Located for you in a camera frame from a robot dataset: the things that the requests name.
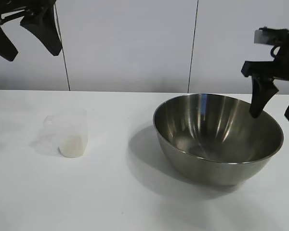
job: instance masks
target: stainless steel bowl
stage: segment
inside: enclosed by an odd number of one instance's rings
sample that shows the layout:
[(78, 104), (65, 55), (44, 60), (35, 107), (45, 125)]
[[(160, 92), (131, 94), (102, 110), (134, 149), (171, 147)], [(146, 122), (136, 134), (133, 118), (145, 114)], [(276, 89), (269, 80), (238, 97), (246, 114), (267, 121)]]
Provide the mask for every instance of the stainless steel bowl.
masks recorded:
[(238, 184), (260, 171), (283, 143), (279, 124), (266, 112), (252, 118), (249, 107), (214, 94), (170, 99), (154, 113), (160, 146), (191, 180)]

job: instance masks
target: white wall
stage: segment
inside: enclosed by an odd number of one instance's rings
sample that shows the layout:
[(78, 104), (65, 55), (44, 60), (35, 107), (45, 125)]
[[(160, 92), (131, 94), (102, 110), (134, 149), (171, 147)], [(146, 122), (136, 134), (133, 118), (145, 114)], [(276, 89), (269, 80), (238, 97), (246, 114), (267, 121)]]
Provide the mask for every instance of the white wall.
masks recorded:
[[(191, 92), (251, 93), (245, 60), (272, 60), (271, 46), (253, 44), (259, 27), (289, 29), (289, 0), (199, 0)], [(277, 82), (289, 93), (288, 82)]]
[(0, 89), (67, 90), (62, 53), (53, 57), (35, 36), (19, 25), (20, 20), (2, 26), (18, 49), (18, 55), (13, 62), (0, 56)]
[(187, 91), (197, 0), (58, 0), (72, 90)]

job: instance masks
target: flour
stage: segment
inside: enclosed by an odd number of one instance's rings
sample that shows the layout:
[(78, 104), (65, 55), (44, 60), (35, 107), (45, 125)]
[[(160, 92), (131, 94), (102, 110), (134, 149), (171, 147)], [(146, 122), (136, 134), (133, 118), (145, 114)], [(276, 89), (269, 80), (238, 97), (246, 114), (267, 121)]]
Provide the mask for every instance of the flour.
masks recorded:
[(69, 158), (82, 156), (86, 145), (81, 135), (71, 135), (59, 146), (60, 153)]

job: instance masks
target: white table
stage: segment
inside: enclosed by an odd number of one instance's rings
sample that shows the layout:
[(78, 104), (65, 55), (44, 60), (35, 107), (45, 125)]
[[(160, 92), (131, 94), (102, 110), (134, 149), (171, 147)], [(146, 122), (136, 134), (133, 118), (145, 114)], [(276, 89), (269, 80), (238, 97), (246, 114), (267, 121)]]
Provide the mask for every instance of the white table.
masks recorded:
[[(217, 189), (161, 153), (152, 115), (176, 95), (0, 91), (0, 231), (289, 231), (289, 96), (266, 107), (284, 131), (279, 153), (241, 186)], [(89, 119), (75, 159), (37, 142), (44, 118), (69, 107)]]

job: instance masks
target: bowl rim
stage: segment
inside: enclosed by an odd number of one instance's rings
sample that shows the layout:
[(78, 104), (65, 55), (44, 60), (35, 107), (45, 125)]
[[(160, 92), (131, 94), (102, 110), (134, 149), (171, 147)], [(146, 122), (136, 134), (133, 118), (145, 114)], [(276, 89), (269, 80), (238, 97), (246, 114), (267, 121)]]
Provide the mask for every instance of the bowl rim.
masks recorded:
[(249, 102), (246, 102), (244, 100), (240, 100), (240, 99), (237, 99), (237, 98), (234, 98), (234, 97), (230, 97), (230, 96), (226, 96), (226, 95), (220, 95), (220, 94), (213, 94), (213, 93), (188, 93), (188, 94), (183, 94), (183, 95), (179, 95), (179, 96), (176, 96), (176, 97), (173, 97), (171, 99), (168, 99), (164, 102), (162, 102), (154, 111), (154, 114), (153, 114), (153, 126), (155, 128), (155, 131), (157, 132), (157, 134), (167, 143), (169, 144), (172, 148), (178, 150), (179, 152), (182, 152), (184, 154), (187, 154), (187, 155), (190, 155), (190, 156), (193, 156), (194, 158), (197, 158), (197, 159), (200, 159), (200, 160), (204, 160), (204, 161), (209, 161), (209, 162), (213, 162), (213, 163), (219, 163), (219, 164), (228, 164), (228, 165), (245, 165), (245, 164), (252, 164), (252, 163), (257, 163), (257, 162), (260, 162), (260, 161), (263, 161), (263, 160), (266, 160), (266, 159), (269, 159), (271, 158), (273, 155), (275, 155), (282, 147), (283, 145), (283, 142), (284, 142), (284, 133), (283, 133), (283, 130), (281, 128), (281, 126), (279, 125), (279, 123), (270, 115), (268, 114), (266, 111), (263, 110), (262, 113), (265, 113), (267, 116), (269, 116), (271, 119), (273, 119), (279, 129), (279, 131), (281, 132), (281, 141), (280, 141), (280, 145), (276, 148), (276, 150), (274, 152), (272, 152), (270, 155), (264, 157), (264, 158), (261, 158), (261, 159), (257, 159), (257, 160), (253, 160), (253, 161), (246, 161), (246, 162), (223, 162), (223, 161), (216, 161), (216, 160), (210, 160), (210, 159), (206, 159), (206, 158), (203, 158), (203, 157), (200, 157), (200, 156), (197, 156), (197, 155), (193, 155), (189, 152), (186, 152), (184, 150), (181, 150), (177, 147), (175, 147), (172, 143), (170, 143), (168, 140), (166, 140), (161, 134), (160, 132), (158, 131), (157, 127), (156, 127), (156, 124), (155, 124), (155, 116), (156, 116), (156, 113), (157, 111), (159, 110), (159, 108), (161, 106), (163, 106), (164, 104), (168, 103), (169, 101), (171, 100), (174, 100), (174, 99), (177, 99), (177, 98), (181, 98), (181, 97), (186, 97), (186, 96), (189, 96), (189, 95), (215, 95), (215, 96), (221, 96), (221, 97), (226, 97), (226, 98), (230, 98), (230, 99), (234, 99), (234, 100), (237, 100), (237, 101), (241, 101), (243, 103), (247, 103), (250, 105)]

